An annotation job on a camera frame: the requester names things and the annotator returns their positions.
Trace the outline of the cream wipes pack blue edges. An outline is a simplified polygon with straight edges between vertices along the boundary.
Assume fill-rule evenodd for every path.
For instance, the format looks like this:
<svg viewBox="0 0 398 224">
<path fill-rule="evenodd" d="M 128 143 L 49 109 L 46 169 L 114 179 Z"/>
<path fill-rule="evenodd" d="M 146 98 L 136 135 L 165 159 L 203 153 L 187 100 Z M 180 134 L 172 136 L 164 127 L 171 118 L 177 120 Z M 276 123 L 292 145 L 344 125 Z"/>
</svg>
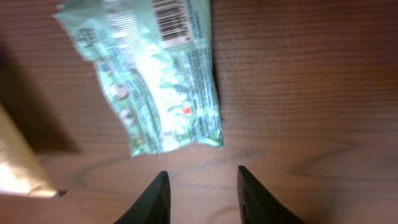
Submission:
<svg viewBox="0 0 398 224">
<path fill-rule="evenodd" d="M 12 118 L 1 107 L 1 193 L 33 198 L 57 198 L 57 189 Z"/>
</svg>

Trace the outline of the green soft wipes pack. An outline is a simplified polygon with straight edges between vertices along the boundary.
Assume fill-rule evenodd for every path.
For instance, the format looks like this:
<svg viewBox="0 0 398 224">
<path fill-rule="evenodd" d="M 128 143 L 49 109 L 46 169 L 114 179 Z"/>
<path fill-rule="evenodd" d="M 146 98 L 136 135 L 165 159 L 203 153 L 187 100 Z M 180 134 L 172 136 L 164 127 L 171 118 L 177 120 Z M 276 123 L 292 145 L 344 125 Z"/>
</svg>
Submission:
<svg viewBox="0 0 398 224">
<path fill-rule="evenodd" d="M 210 0 L 68 0 L 55 19 L 93 64 L 131 156 L 223 146 Z"/>
</svg>

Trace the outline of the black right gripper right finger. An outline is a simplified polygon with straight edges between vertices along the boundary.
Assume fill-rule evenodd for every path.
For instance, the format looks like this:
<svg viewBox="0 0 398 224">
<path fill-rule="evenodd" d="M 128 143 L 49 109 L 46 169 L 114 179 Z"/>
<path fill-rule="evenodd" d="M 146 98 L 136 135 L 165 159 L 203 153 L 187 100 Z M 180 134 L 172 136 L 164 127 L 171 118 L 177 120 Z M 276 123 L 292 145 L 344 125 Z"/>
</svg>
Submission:
<svg viewBox="0 0 398 224">
<path fill-rule="evenodd" d="M 237 191 L 242 224 L 305 224 L 245 166 L 238 166 Z"/>
</svg>

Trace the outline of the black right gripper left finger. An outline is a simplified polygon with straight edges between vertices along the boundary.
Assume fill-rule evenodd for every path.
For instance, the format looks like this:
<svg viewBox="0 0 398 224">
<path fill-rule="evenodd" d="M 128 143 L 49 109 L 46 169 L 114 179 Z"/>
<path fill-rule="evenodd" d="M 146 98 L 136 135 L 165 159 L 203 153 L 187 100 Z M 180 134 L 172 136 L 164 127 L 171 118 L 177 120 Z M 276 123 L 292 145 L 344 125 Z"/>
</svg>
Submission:
<svg viewBox="0 0 398 224">
<path fill-rule="evenodd" d="M 170 224 L 170 181 L 161 171 L 114 224 Z"/>
</svg>

